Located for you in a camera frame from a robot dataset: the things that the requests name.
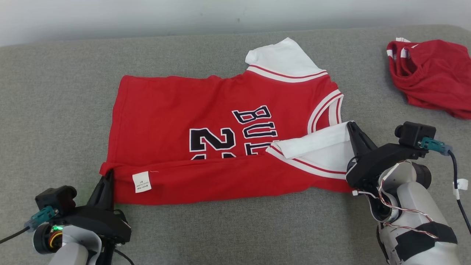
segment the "armhole trim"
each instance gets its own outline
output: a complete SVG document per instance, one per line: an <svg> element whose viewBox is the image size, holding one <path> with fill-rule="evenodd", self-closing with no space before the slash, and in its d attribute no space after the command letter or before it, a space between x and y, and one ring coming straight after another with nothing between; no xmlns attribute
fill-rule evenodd
<svg viewBox="0 0 471 265"><path fill-rule="evenodd" d="M340 108L342 105L343 94L338 90L332 91L319 102L308 121L308 134L316 131L316 125L321 114L329 108L329 126L342 123Z"/></svg>

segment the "white sleeve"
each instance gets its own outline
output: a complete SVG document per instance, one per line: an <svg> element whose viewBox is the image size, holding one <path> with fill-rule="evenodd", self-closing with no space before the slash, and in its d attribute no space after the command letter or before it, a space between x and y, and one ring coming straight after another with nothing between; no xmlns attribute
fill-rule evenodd
<svg viewBox="0 0 471 265"><path fill-rule="evenodd" d="M245 62L252 67L289 77L307 77L325 72L290 38L249 51Z"/></svg>
<svg viewBox="0 0 471 265"><path fill-rule="evenodd" d="M301 138L288 139L276 142L287 159L302 157L338 143L349 142L350 134L344 122L324 128Z"/></svg>

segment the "cable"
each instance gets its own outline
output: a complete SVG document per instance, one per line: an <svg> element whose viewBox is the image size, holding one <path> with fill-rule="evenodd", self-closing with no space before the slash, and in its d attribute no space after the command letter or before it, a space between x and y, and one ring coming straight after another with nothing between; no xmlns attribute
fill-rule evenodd
<svg viewBox="0 0 471 265"><path fill-rule="evenodd" d="M390 170L388 173L386 173L386 175L383 177L383 179L381 180L380 182L380 186L379 186L379 189L378 189L378 194L379 194L379 199L381 201L381 203L383 203L384 205L386 205L387 207L391 208L391 209L397 209L397 210L401 210L401 211L404 211L404 212L410 212L410 213L415 213L415 214L421 214L423 216L425 216L429 222L433 222L432 218L430 218L430 216L426 213L423 213L419 210L414 210L414 209L407 209L407 208L401 208L401 207L397 207L397 206L394 206L390 203L388 203L387 201L384 200L383 196L382 196L382 189L383 189L383 184L384 184L384 181L391 175L391 173L399 166L399 164L402 163L401 162L398 162L397 164L395 164ZM422 231L422 230L418 230L418 229L415 229L415 228L412 228L410 226L399 226L399 225L393 225L389 222L384 222L384 225L387 225L387 226L390 226L390 227L395 227L395 228L404 228L404 229L409 229L409 230L412 230L412 231L415 231L415 232L419 232L419 233L422 233L422 234L426 234L428 235L429 237L433 238L433 239L438 239L438 237L430 232L427 232L427 231Z"/></svg>
<svg viewBox="0 0 471 265"><path fill-rule="evenodd" d="M8 240L10 240L10 239L12 239L12 238L14 238L14 237L19 236L19 235L21 235L22 233L24 233L24 232L26 232L26 231L28 231L28 230L29 230L29 226L27 226L27 227L21 229L20 231L18 231L18 232L16 232L16 233L12 234L11 236L7 236L7 237L5 237L4 239L0 240L0 244L1 244L1 243L4 243L4 242L7 242Z"/></svg>
<svg viewBox="0 0 471 265"><path fill-rule="evenodd" d="M359 191L358 191L358 194L368 194L368 195L370 195L371 197L373 197L374 199L377 199L377 197L376 197L374 194L372 194L371 192L360 191L360 190L359 190Z"/></svg>
<svg viewBox="0 0 471 265"><path fill-rule="evenodd" d="M58 236L62 236L62 232L55 232L54 234L52 234L51 238L49 239L49 246L51 248L53 248L54 246L52 246L52 243L54 242L54 239L56 239L56 237Z"/></svg>
<svg viewBox="0 0 471 265"><path fill-rule="evenodd" d="M456 162L455 154L451 150L448 150L448 154L451 156L451 161L453 162L453 184L456 192L458 192L458 163ZM468 227L468 231L471 234L471 225L470 221L468 220L468 217L466 216L466 213L464 212L463 205L461 204L461 201L459 199L459 193L458 193L458 199L456 199L456 202L458 203L458 207L460 208L461 214L463 215L464 222L466 223L466 226Z"/></svg>
<svg viewBox="0 0 471 265"><path fill-rule="evenodd" d="M131 260L128 256L126 256L124 253L122 253L121 251L119 251L119 250L117 250L117 249L114 249L114 251L115 251L118 255L122 256L122 257L125 258L125 259L127 259L127 260L129 261L129 263L131 263L131 265L134 265L134 262L132 262L132 260Z"/></svg>

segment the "black cable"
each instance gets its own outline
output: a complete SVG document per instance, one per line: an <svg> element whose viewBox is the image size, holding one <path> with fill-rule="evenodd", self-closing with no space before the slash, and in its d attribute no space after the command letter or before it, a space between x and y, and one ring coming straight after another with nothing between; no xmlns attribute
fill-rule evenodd
<svg viewBox="0 0 471 265"><path fill-rule="evenodd" d="M24 232L26 232L26 231L28 231L28 230L29 230L29 226L27 226L27 227L21 229L20 231L18 231L18 232L16 232L16 233L12 234L11 236L7 236L7 237L5 237L4 239L0 240L0 244L1 244L1 243L4 243L4 242L7 242L8 240L10 240L10 239L12 239L12 238L14 238L14 237L19 236L19 235L21 235L22 233L24 233Z"/></svg>
<svg viewBox="0 0 471 265"><path fill-rule="evenodd" d="M124 253L122 253L121 251L119 251L119 250L117 250L117 249L114 249L114 251L115 251L118 255L122 256L122 257L125 258L125 259L127 259L127 260L129 261L129 263L131 263L131 265L134 265L134 262L132 262L132 260L131 260L128 256L126 256Z"/></svg>
<svg viewBox="0 0 471 265"><path fill-rule="evenodd" d="M453 184L455 190L458 189L458 164L456 162L455 155L451 150L448 150L448 154L451 156L451 161L453 161ZM470 221L468 220L468 217L466 216L466 213L464 212L463 205L461 204L460 199L457 199L456 202L458 203L458 207L460 208L461 214L463 215L464 222L466 223L466 226L468 227L468 231L471 234L471 225Z"/></svg>

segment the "gray couch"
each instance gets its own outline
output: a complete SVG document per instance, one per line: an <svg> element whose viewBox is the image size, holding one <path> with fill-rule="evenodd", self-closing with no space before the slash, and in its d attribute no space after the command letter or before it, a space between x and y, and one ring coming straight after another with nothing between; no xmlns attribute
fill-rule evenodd
<svg viewBox="0 0 471 265"><path fill-rule="evenodd" d="M430 124L454 146L460 177L471 172L471 123L410 106L392 84L386 45L395 37L443 39L471 47L471 33L447 25L260 34L88 40L0 48L0 237L37 211L34 197L72 185L84 204L106 159L111 111L123 75L205 78L242 73L248 50L290 37L327 69L345 94L343 120L355 120L377 144L397 142L396 125ZM452 163L421 160L432 197L471 264L471 236L452 194ZM471 193L462 192L471 215ZM136 264L385 264L365 198L326 190L274 198L176 206L118 205L132 226L120 248ZM2 264L47 264L23 234L0 245ZM114 264L128 264L115 255Z"/></svg>

